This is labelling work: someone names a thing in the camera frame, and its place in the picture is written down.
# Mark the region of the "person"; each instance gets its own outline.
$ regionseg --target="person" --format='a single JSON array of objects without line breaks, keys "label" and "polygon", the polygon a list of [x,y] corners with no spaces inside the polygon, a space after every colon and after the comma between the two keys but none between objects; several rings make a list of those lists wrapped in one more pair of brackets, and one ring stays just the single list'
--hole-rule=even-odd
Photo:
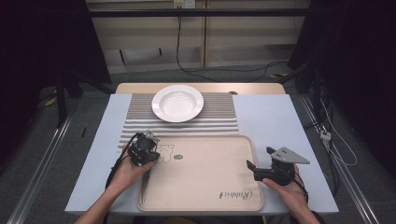
[{"label": "person", "polygon": [[[116,199],[134,183],[139,176],[148,171],[154,165],[149,162],[143,166],[135,166],[131,160],[122,160],[120,167],[114,174],[110,185],[105,189],[99,199],[85,212],[76,223],[102,223],[107,211]],[[298,174],[298,167],[295,165],[295,172]],[[262,181],[270,189],[279,194],[282,201],[289,208],[290,214],[301,224],[320,223],[316,216],[309,209],[303,191],[296,183],[290,182],[287,186],[279,186],[271,179],[264,178]]]}]

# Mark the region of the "placemat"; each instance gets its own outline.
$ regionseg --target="placemat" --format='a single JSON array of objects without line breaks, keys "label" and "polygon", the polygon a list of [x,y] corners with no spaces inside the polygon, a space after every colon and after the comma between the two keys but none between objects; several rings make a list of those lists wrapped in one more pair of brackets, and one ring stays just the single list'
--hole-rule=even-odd
[{"label": "placemat", "polygon": [[159,119],[151,108],[154,93],[134,93],[120,137],[119,147],[135,133],[150,130],[161,135],[239,134],[230,93],[203,92],[204,107],[199,115],[185,122],[172,123]]}]

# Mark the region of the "tray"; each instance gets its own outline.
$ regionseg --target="tray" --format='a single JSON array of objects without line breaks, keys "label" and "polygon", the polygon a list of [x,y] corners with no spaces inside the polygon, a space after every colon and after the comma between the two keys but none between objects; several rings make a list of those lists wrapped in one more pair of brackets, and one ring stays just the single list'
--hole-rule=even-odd
[{"label": "tray", "polygon": [[151,168],[144,211],[257,211],[262,187],[246,160],[256,163],[244,135],[164,136]]}]

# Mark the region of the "table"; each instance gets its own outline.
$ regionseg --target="table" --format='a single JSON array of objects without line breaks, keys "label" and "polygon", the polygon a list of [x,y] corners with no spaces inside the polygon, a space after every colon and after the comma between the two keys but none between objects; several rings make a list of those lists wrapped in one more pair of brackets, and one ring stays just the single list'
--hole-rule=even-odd
[{"label": "table", "polygon": [[[154,93],[176,83],[123,83],[116,94],[110,97],[106,112],[92,148],[81,171],[78,182],[65,208],[66,212],[82,213],[102,194],[110,167],[120,155],[109,151],[117,145],[126,107],[133,93]],[[290,97],[279,84],[268,83],[183,83],[198,91],[228,92],[233,95],[239,132],[253,142],[257,165],[269,168],[271,159],[265,152],[266,147],[288,147],[311,161],[300,165],[300,174],[309,192],[309,206],[321,214],[338,212],[337,205],[321,172],[318,160],[309,145],[304,129],[298,119]],[[110,212],[123,215],[140,216],[205,216],[206,212],[145,212],[136,205],[140,180],[124,191],[115,201]],[[257,212],[218,212],[216,215],[279,215],[288,212],[285,204],[271,189],[262,185],[265,197],[264,207]]]}]

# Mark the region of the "white cable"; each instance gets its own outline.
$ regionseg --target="white cable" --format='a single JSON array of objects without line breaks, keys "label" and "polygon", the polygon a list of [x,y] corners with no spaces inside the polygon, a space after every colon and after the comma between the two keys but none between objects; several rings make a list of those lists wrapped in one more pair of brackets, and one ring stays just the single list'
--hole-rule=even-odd
[{"label": "white cable", "polygon": [[340,161],[341,163],[343,163],[344,165],[347,165],[347,166],[354,166],[354,165],[358,164],[358,158],[356,157],[355,152],[352,150],[352,148],[349,146],[349,144],[344,140],[344,138],[341,137],[341,135],[337,132],[337,130],[335,130],[334,126],[332,125],[332,120],[330,119],[330,116],[329,116],[329,114],[327,113],[327,109],[326,109],[325,104],[323,103],[323,101],[322,101],[321,99],[320,99],[320,101],[321,101],[321,103],[322,103],[322,105],[323,105],[324,112],[326,113],[327,119],[328,119],[328,121],[330,122],[330,125],[332,126],[332,129],[333,129],[334,132],[341,138],[341,140],[343,140],[343,142],[346,144],[346,146],[349,148],[350,152],[352,153],[353,157],[355,158],[355,162],[354,162],[354,163],[346,163],[346,162],[344,162],[344,160],[343,160],[342,158],[337,157],[337,156],[334,154],[334,152],[330,149],[329,142],[326,141],[326,140],[323,140],[323,143],[325,144],[326,149],[327,149],[328,151],[330,151],[330,152],[334,155],[334,157],[335,157],[338,161]]}]

